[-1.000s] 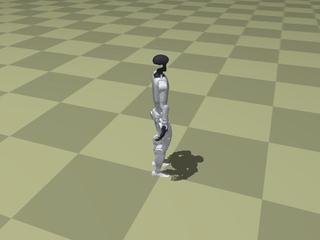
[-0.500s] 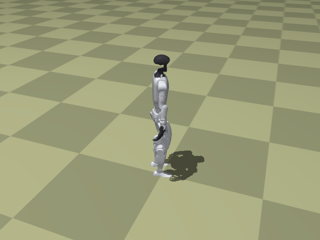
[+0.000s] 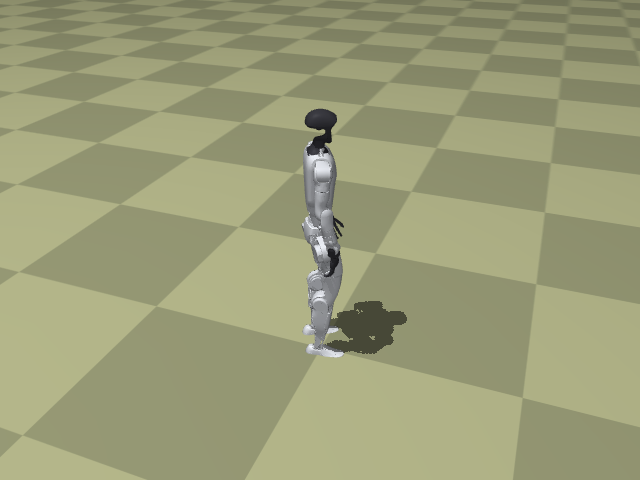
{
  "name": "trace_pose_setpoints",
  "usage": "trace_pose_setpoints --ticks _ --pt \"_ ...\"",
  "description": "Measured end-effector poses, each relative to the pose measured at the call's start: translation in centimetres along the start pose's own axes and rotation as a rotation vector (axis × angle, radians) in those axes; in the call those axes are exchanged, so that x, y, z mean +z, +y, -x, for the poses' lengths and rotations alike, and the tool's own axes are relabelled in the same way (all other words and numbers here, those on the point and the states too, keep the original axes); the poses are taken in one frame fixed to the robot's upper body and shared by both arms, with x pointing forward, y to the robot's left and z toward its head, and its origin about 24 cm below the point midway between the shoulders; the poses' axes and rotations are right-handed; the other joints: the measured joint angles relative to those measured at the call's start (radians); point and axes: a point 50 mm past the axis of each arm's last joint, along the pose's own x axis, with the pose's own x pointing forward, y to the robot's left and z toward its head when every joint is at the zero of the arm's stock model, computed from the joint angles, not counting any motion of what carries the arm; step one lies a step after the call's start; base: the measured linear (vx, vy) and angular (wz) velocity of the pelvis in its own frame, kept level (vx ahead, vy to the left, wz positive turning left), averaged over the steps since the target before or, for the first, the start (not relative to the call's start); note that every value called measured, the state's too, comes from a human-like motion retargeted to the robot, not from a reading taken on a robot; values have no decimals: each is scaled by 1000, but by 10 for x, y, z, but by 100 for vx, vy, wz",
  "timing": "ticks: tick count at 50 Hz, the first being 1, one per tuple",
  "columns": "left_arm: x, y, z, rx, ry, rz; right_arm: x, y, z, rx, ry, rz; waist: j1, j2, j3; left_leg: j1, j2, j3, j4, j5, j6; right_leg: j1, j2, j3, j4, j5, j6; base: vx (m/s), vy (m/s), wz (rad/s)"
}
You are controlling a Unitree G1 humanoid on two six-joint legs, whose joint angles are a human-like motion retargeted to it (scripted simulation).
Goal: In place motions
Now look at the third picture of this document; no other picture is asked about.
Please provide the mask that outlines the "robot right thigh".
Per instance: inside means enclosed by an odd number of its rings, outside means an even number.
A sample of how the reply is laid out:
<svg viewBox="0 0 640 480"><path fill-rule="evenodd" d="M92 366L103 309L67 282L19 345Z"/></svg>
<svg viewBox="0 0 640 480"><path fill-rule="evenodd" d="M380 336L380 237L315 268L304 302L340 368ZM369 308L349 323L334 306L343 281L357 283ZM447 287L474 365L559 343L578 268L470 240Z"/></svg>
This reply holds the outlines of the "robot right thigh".
<svg viewBox="0 0 640 480"><path fill-rule="evenodd" d="M313 250L315 258L318 263L321 263L321 281L324 291L317 291L313 295L311 303L313 304L313 301L316 298L323 298L326 300L326 303L330 308L340 289L343 273L342 260L341 256L339 256L339 263L336 266L334 273L330 277L324 277L323 275L327 275L330 272L331 258L328 257L328 252L326 251L326 246L322 236L316 237L314 244Z"/></svg>

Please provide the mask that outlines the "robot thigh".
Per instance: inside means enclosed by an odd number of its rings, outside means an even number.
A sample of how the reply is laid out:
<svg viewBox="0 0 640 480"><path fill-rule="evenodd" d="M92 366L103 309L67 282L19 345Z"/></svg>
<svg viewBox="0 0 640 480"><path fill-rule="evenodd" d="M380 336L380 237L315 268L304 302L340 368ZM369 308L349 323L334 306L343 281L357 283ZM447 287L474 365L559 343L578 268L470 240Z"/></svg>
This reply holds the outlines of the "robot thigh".
<svg viewBox="0 0 640 480"><path fill-rule="evenodd" d="M304 223L302 223L302 229L303 229L303 232L304 232ZM323 288L322 287L322 281L321 281L321 269L320 269L321 268L321 263L317 262L317 260L315 258L315 255L314 255L314 250L313 250L312 245L311 245L311 248L312 248L314 260L315 260L316 264L318 265L318 269L313 271L313 272L311 272L307 276L307 283L308 283L308 286L310 288L312 288L314 290L320 290L320 289Z"/></svg>
<svg viewBox="0 0 640 480"><path fill-rule="evenodd" d="M317 291L313 295L311 303L313 304L313 301L316 298L323 298L326 300L326 303L330 308L340 289L343 273L342 260L341 256L339 256L339 263L336 266L334 273L330 277L324 277L323 275L327 275L330 272L331 258L328 257L328 252L326 251L326 246L322 236L316 237L314 244L313 250L315 258L318 263L321 263L321 281L324 291Z"/></svg>

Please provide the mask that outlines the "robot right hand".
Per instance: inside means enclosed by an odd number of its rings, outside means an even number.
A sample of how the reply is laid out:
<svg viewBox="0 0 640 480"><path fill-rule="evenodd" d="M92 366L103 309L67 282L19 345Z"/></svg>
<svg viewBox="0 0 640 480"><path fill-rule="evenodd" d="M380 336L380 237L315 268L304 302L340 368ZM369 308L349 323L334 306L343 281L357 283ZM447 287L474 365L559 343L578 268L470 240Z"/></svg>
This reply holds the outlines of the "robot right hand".
<svg viewBox="0 0 640 480"><path fill-rule="evenodd" d="M331 248L328 249L328 257L331 258L331 261L330 261L330 272L327 275L323 275L324 277L330 277L334 273L335 268L339 263L339 256L340 256L340 250L339 250L338 254L335 255L335 250L333 250Z"/></svg>

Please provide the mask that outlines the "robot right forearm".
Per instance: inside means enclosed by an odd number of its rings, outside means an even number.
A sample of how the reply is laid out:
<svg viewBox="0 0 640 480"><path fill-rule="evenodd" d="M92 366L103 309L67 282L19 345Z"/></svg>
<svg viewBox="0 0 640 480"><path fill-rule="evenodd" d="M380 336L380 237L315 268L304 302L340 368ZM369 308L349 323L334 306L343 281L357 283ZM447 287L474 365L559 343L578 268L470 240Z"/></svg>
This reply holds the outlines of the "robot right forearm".
<svg viewBox="0 0 640 480"><path fill-rule="evenodd" d="M337 237L334 231L333 212L331 210L327 209L322 212L321 223L318 228L322 233L326 251L328 252L328 249L331 248L335 250L335 255L337 255L341 247L337 242Z"/></svg>

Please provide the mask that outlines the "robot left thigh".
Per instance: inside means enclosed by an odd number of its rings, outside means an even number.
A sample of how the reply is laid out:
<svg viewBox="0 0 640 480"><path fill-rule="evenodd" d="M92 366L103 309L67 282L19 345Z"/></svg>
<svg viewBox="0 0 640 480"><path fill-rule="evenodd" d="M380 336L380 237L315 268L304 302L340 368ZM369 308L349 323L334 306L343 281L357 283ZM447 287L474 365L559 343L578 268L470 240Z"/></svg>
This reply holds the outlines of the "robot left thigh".
<svg viewBox="0 0 640 480"><path fill-rule="evenodd" d="M303 229L303 232L304 232L304 223L302 223L302 229ZM320 289L323 288L322 287L322 281L321 281L321 269L320 269L321 268L321 263L317 262L317 260L315 258L315 255L314 255L314 250L313 250L312 245L311 245L311 248L312 248L314 260L315 260L316 264L318 265L318 269L313 271L313 272L311 272L307 276L307 283L308 283L308 286L310 288L312 288L314 290L320 290Z"/></svg>

